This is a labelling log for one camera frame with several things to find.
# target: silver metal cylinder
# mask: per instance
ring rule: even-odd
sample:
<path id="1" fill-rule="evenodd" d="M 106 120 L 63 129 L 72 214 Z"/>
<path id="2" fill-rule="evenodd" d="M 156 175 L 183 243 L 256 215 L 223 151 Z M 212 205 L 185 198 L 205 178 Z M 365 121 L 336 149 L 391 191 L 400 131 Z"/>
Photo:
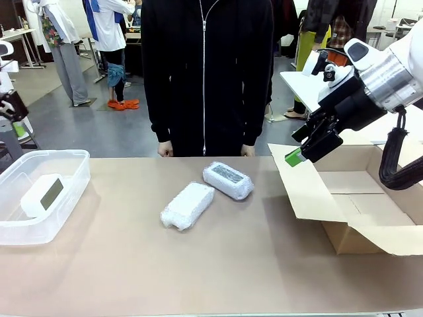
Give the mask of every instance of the silver metal cylinder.
<path id="1" fill-rule="evenodd" d="M 366 94 L 382 109 L 395 112 L 400 105 L 408 106 L 423 96 L 423 88 L 401 64 L 390 49 L 383 58 L 360 74 Z"/>

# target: clear plastic bin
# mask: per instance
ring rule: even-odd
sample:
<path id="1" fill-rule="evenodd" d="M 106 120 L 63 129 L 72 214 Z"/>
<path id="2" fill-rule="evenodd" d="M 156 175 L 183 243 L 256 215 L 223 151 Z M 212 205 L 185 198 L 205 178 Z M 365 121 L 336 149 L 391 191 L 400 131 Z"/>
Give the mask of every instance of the clear plastic bin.
<path id="1" fill-rule="evenodd" d="M 0 245 L 45 244 L 54 239 L 91 178 L 84 150 L 34 151 L 0 174 Z M 61 174 L 65 195 L 51 214 L 30 219 L 20 199 L 45 174 Z"/>

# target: bubble wrap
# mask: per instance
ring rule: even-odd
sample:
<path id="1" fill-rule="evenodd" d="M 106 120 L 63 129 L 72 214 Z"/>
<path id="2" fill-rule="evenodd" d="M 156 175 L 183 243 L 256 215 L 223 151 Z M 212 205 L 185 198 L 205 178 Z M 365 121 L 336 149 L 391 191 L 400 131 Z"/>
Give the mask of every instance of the bubble wrap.
<path id="1" fill-rule="evenodd" d="M 235 200 L 247 198 L 254 189 L 249 176 L 219 162 L 213 162 L 203 171 L 203 179 Z"/>
<path id="2" fill-rule="evenodd" d="M 190 228 L 210 206 L 214 188 L 199 183 L 186 186 L 161 212 L 160 218 L 166 228 L 175 226 L 179 231 Z"/>

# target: cardboard box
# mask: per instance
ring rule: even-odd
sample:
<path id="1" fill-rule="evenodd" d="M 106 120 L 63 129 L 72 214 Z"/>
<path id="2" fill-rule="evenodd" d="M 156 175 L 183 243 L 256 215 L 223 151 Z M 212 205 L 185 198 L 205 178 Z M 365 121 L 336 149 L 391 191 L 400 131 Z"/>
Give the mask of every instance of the cardboard box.
<path id="1" fill-rule="evenodd" d="M 319 162 L 290 167 L 296 147 L 269 144 L 298 219 L 321 221 L 337 254 L 423 255 L 423 182 L 394 192 L 379 181 L 383 147 L 354 135 Z M 406 138 L 399 168 L 423 156 Z"/>

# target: patterned shirt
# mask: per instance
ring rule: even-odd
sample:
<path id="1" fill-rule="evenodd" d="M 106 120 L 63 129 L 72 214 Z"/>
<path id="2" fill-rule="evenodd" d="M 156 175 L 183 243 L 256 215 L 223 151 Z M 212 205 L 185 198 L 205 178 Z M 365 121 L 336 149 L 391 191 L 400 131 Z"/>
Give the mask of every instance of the patterned shirt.
<path id="1" fill-rule="evenodd" d="M 333 36 L 328 46 L 330 48 L 344 48 L 345 44 L 353 37 L 353 32 L 345 18 L 340 15 L 333 23 Z"/>
<path id="2" fill-rule="evenodd" d="M 44 34 L 49 47 L 56 48 L 63 45 L 64 41 L 61 39 L 51 20 L 46 15 L 42 15 L 40 18 L 42 33 Z"/>

